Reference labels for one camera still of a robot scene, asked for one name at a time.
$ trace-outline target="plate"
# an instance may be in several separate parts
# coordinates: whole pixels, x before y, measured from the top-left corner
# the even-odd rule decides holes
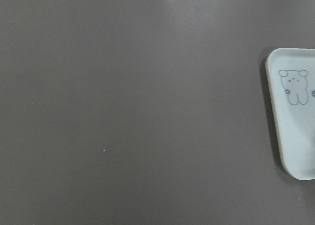
[[[276,49],[266,70],[283,167],[315,179],[315,49]]]

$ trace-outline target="printed design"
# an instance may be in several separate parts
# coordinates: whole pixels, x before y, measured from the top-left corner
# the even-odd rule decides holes
[[[297,105],[298,103],[302,105],[307,104],[309,101],[307,93],[307,71],[281,70],[279,71],[279,75],[281,76],[281,83],[288,102],[292,105]]]

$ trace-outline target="cartoon animal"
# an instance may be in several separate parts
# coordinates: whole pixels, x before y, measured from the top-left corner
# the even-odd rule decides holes
[[[309,101],[307,93],[307,71],[305,70],[281,70],[281,83],[284,88],[284,93],[287,95],[287,100],[292,105],[298,103],[304,105]]]

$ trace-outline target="bear illustration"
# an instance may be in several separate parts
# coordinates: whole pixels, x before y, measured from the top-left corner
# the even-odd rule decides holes
[[[284,93],[287,95],[287,100],[292,105],[298,103],[304,105],[309,101],[307,93],[307,79],[308,75],[305,70],[281,70],[281,83],[284,88]]]

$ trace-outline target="bear's ear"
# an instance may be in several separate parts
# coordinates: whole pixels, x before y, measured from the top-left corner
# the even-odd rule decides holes
[[[279,71],[279,75],[280,76],[288,76],[289,73],[286,70],[281,70],[281,71]]]
[[[307,73],[307,71],[305,71],[305,70],[300,70],[300,71],[299,71],[299,75],[300,75],[300,76],[307,76],[308,73]]]

